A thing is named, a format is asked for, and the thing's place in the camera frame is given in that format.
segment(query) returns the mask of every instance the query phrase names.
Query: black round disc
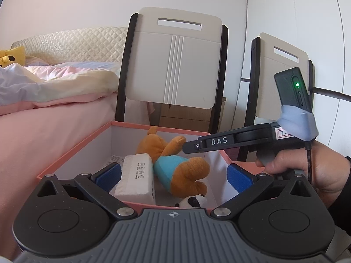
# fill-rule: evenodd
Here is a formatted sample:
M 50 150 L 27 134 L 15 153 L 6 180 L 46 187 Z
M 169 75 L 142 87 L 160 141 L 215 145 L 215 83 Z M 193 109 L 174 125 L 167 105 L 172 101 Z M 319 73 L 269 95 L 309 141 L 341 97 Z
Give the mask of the black round disc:
M 107 234 L 109 217 L 101 207 L 69 197 L 55 201 L 55 197 L 38 197 L 35 207 L 22 208 L 26 212 L 17 216 L 13 232 L 23 250 L 49 257 L 73 255 Z
M 238 227 L 261 252 L 304 257 L 325 250 L 334 235 L 329 215 L 314 208 L 303 201 L 265 200 L 248 206 L 239 216 Z
M 50 233 L 62 233 L 74 228 L 79 222 L 79 216 L 66 209 L 50 210 L 43 213 L 38 220 L 39 226 Z
M 269 223 L 284 233 L 299 233 L 310 225 L 310 219 L 303 212 L 285 209 L 271 213 Z

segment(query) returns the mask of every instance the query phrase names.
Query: black cable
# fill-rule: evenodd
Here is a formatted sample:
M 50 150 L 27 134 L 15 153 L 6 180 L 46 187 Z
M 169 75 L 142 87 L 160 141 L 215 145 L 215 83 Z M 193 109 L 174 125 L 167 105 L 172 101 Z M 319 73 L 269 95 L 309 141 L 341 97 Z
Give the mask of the black cable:
M 306 141 L 305 148 L 307 151 L 307 180 L 311 184 L 312 183 L 312 142 Z

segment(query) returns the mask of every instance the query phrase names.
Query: paper label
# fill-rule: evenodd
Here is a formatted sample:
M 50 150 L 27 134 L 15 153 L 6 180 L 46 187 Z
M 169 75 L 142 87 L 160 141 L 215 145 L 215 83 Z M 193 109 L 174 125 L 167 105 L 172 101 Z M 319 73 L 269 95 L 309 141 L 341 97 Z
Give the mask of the paper label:
M 275 128 L 276 139 L 288 139 L 289 137 L 294 137 L 292 134 L 288 133 L 282 127 Z
M 101 168 L 104 168 L 107 165 L 110 165 L 112 162 L 117 162 L 122 167 L 124 162 L 124 157 L 111 155 L 111 157 L 105 162 L 105 164 Z

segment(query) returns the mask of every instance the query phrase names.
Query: stuffed animal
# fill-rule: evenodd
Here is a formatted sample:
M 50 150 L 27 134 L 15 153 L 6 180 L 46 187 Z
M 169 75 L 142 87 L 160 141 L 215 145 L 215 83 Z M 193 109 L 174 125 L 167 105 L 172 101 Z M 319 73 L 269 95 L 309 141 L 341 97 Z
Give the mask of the stuffed animal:
M 157 128 L 152 126 L 139 143 L 136 154 L 150 155 L 154 174 L 174 197 L 206 195 L 206 184 L 198 180 L 209 174 L 209 164 L 201 157 L 187 159 L 177 155 L 186 142 L 185 137 L 176 136 L 167 143 L 156 132 Z
M 207 200 L 205 198 L 205 195 L 196 195 L 193 197 L 187 197 L 179 204 L 175 204 L 174 206 L 181 209 L 205 208 L 206 203 Z
M 0 67 L 5 68 L 12 63 L 18 63 L 24 66 L 26 63 L 26 54 L 24 46 L 16 47 L 10 50 L 0 50 Z

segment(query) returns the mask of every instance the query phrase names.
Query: ribbed gray surface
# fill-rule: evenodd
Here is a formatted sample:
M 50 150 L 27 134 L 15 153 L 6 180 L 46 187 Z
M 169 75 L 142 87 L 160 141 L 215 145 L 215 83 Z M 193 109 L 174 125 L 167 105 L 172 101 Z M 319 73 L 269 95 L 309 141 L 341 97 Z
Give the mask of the ribbed gray surface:
M 211 219 L 205 210 L 144 210 L 137 219 L 117 222 L 98 246 L 67 258 L 41 258 L 27 252 L 15 263 L 327 263 L 269 257 L 247 246 L 230 222 Z

